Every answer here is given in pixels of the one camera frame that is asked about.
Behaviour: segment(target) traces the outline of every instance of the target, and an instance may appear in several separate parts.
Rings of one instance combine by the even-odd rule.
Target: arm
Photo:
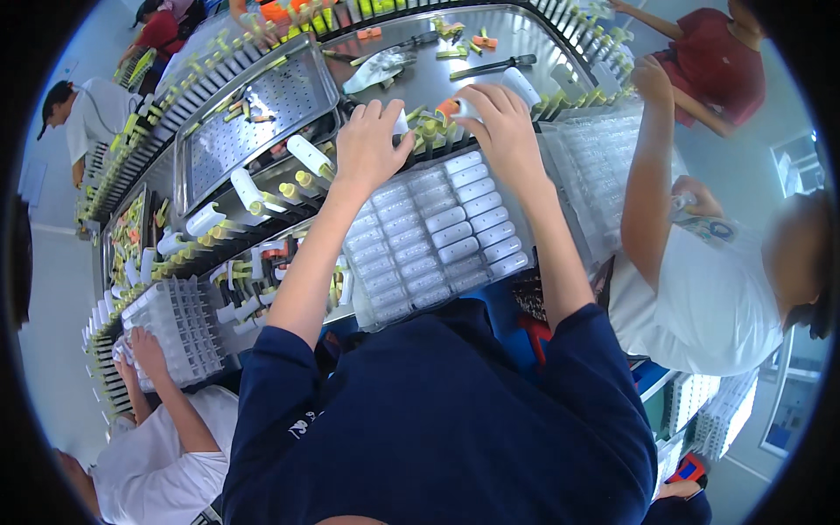
[[[714,131],[717,135],[727,139],[735,131],[735,125],[726,120],[724,117],[721,117],[711,109],[707,108],[706,105],[688,96],[678,87],[673,87],[673,89],[674,103],[683,108],[689,115],[706,125],[706,127]]]
[[[152,414],[152,408],[149,406],[146,395],[140,389],[137,369],[128,363],[124,364],[120,360],[114,360],[113,364],[119,376],[123,378],[125,389],[129,393],[131,407],[134,409],[134,423],[139,427]]]
[[[636,59],[633,82],[645,104],[627,177],[622,247],[642,278],[656,291],[670,230],[674,100],[668,76],[652,56]]]
[[[172,417],[178,438],[186,452],[219,452],[216,440],[195,407],[169,376],[157,338],[142,328],[132,328],[134,358],[155,386],[155,391]]]
[[[528,108],[502,86],[472,85],[456,97],[471,102],[484,123],[458,123],[478,139],[496,175],[517,195],[531,223],[539,252],[543,300],[549,326],[594,302],[583,264],[563,217],[557,189],[546,176]]]
[[[678,40],[683,37],[683,30],[680,28],[679,25],[674,24],[673,22],[669,22],[668,20],[664,20],[658,16],[654,16],[651,13],[645,13],[641,9],[635,8],[634,6],[630,5],[629,3],[623,2],[622,0],[610,0],[610,2],[616,9],[616,13],[628,14],[631,17],[638,20],[639,22],[647,24],[650,27],[656,29],[661,34],[664,34],[670,39]]]
[[[350,224],[370,194],[402,167],[414,145],[412,134],[396,150],[391,145],[404,105],[392,100],[384,112],[378,100],[360,105],[341,128],[339,172],[271,305],[268,324],[294,333],[310,349],[321,333],[329,282]]]
[[[76,189],[78,190],[78,189],[81,188],[81,180],[85,175],[85,157],[84,156],[82,156],[79,160],[77,160],[76,162],[73,163],[72,173],[73,173],[73,186],[75,186]]]

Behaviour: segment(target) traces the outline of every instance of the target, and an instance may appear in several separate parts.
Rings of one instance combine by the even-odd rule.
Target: worker
[[[260,14],[265,20],[277,24],[278,26],[287,26],[291,22],[287,8],[291,4],[295,13],[300,13],[301,6],[311,0],[259,0]],[[254,27],[247,19],[243,19],[244,14],[248,13],[245,7],[245,0],[230,0],[230,17],[239,25],[244,31],[254,31]]]
[[[51,128],[66,125],[73,186],[80,188],[90,143],[110,145],[142,101],[140,95],[101,78],[92,78],[78,87],[72,82],[58,81],[47,92],[41,108],[44,124],[38,140],[44,136],[47,125]]]
[[[663,483],[642,525],[709,525],[711,505],[706,498],[706,475],[697,481]]]
[[[517,196],[536,238],[554,333],[538,384],[516,373],[486,305],[451,302],[367,337],[320,381],[318,340],[335,260],[370,194],[414,147],[391,135],[404,104],[359,105],[338,173],[244,367],[224,522],[639,523],[656,448],[592,292],[530,113],[502,86],[455,95],[460,119]],[[598,501],[591,489],[607,494]]]
[[[674,24],[623,0],[610,0],[673,42],[654,53],[674,87],[676,121],[695,120],[726,138],[764,102],[764,66],[759,48],[764,30],[743,0],[728,0],[729,18],[712,8],[697,9]]]
[[[698,180],[681,177],[669,191],[674,92],[653,57],[636,64],[645,106],[609,297],[622,348],[672,370],[725,376],[759,366],[795,324],[827,337],[834,231],[826,192],[787,197],[763,239],[727,219]],[[695,195],[686,208],[695,217],[669,221],[672,192]]]
[[[162,404],[152,411],[134,366],[114,361],[134,417],[118,418],[88,472],[56,450],[60,466],[88,510],[104,522],[191,523],[222,491],[238,398],[221,386],[183,394],[169,376],[157,338],[142,328],[132,328],[131,346]]]
[[[134,56],[138,49],[154,48],[155,62],[146,72],[138,90],[141,95],[145,95],[155,91],[166,64],[184,46],[189,34],[178,25],[174,11],[160,10],[160,0],[145,0],[140,4],[132,27],[137,27],[137,24],[144,26],[134,38],[134,42],[119,57],[117,69]]]

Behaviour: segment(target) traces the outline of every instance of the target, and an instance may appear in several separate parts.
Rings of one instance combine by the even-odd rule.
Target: metal tray
[[[143,196],[143,207],[140,209],[140,224],[142,225],[140,228],[140,248],[145,248],[146,242],[148,242],[147,230],[149,229],[149,217],[151,213],[150,200],[152,198],[152,192],[144,182],[143,184],[138,184],[131,190],[131,192],[129,192],[117,211],[111,217],[111,220],[108,221],[108,224],[106,224],[105,228],[102,230],[102,287],[104,291],[110,290],[111,285],[113,284],[111,280],[111,265],[113,264],[113,256],[116,249],[111,244],[111,234],[113,233],[114,227],[117,225],[120,215],[125,213],[125,211],[131,206],[131,203],[134,202],[134,199],[140,195]]]
[[[283,55],[288,56],[285,65],[266,70]],[[235,118],[225,123],[226,113],[214,111],[243,86],[248,86],[252,111],[274,114],[275,122],[254,124]],[[338,102],[338,89],[312,35],[298,35],[257,60],[179,128],[174,160],[177,215],[185,216],[230,178],[232,170],[330,112]],[[196,131],[186,133],[199,122]]]

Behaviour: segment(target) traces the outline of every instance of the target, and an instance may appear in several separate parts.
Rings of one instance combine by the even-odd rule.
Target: clear plastic blister tray
[[[479,150],[395,176],[344,240],[359,325],[378,331],[531,267],[531,246],[518,202]]]
[[[123,310],[123,330],[143,327],[160,343],[166,369],[179,387],[207,379],[222,369],[218,346],[213,342],[214,316],[199,291],[197,278],[171,278],[155,283]],[[138,368],[140,387],[152,391],[148,376]]]

